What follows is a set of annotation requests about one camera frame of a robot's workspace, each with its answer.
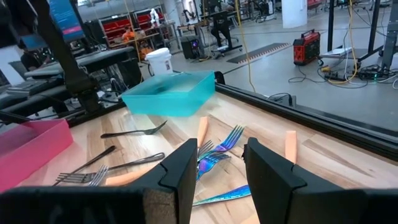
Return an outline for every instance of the floor mat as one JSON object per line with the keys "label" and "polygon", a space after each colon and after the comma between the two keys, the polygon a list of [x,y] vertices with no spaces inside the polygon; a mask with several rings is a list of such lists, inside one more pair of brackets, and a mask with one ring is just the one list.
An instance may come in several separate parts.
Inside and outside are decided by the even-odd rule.
{"label": "floor mat", "polygon": [[[290,46],[288,43],[273,43],[270,45],[267,45],[265,47],[261,47],[257,50],[250,51],[249,54],[249,59],[253,60],[258,57],[262,57],[263,55],[271,54],[276,51],[285,49],[286,47]],[[246,54],[242,54],[240,56],[237,56],[235,58],[229,59],[227,62],[231,63],[245,63],[246,62]]]}

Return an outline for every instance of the teal plastic bin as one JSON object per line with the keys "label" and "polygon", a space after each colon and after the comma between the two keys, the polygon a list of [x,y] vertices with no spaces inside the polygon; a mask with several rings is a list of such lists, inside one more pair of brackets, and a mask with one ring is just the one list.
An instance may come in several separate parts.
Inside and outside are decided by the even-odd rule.
{"label": "teal plastic bin", "polygon": [[214,71],[156,75],[124,92],[133,114],[191,116],[215,92]]}

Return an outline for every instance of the metal stand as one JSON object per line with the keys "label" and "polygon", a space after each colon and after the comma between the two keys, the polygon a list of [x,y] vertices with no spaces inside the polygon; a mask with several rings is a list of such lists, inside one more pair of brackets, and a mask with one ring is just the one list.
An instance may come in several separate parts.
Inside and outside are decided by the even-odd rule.
{"label": "metal stand", "polygon": [[398,34],[398,15],[393,13],[398,12],[398,0],[392,1],[391,14],[387,26],[386,43],[384,44],[384,51],[381,51],[380,56],[383,57],[381,68],[390,69],[392,64],[392,57],[398,51],[397,34]]}
{"label": "metal stand", "polygon": [[[374,49],[374,38],[376,36],[376,29],[377,29],[377,20],[379,18],[379,9],[380,9],[380,0],[376,0],[373,10],[373,18],[371,24],[371,34],[369,36],[369,46],[368,49],[358,49],[354,48],[355,58],[353,57],[352,51],[348,53],[348,59],[355,59],[355,63],[357,64],[357,68],[361,66],[361,62],[367,59],[369,56],[373,55],[374,53],[382,50],[383,46],[380,46]],[[328,53],[332,51],[333,46],[333,22],[335,18],[335,0],[330,0],[329,2],[329,26],[328,26]],[[333,55],[333,54],[325,54],[320,55],[320,63],[323,63],[321,58],[337,58],[337,59],[344,59],[347,55]]]}

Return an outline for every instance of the iridescent knife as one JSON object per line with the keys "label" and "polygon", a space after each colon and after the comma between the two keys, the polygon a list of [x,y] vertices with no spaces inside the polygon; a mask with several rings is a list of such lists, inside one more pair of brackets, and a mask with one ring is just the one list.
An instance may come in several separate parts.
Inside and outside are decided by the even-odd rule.
{"label": "iridescent knife", "polygon": [[214,202],[224,202],[227,200],[233,200],[233,199],[237,199],[237,198],[242,198],[242,197],[246,197],[249,196],[250,193],[250,189],[248,185],[244,185],[242,187],[238,187],[230,192],[226,192],[208,199],[204,199],[198,202],[194,202],[192,204],[192,206],[197,206],[197,205],[204,205],[207,203],[214,203]]}

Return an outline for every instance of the plastic bin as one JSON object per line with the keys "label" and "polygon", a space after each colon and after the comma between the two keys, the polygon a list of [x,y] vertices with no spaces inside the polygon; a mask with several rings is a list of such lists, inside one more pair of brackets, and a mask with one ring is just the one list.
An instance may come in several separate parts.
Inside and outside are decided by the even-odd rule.
{"label": "plastic bin", "polygon": [[64,119],[29,121],[0,134],[0,192],[18,185],[72,142]]}
{"label": "plastic bin", "polygon": [[214,71],[156,75],[122,94],[133,114],[191,116],[215,92]]}

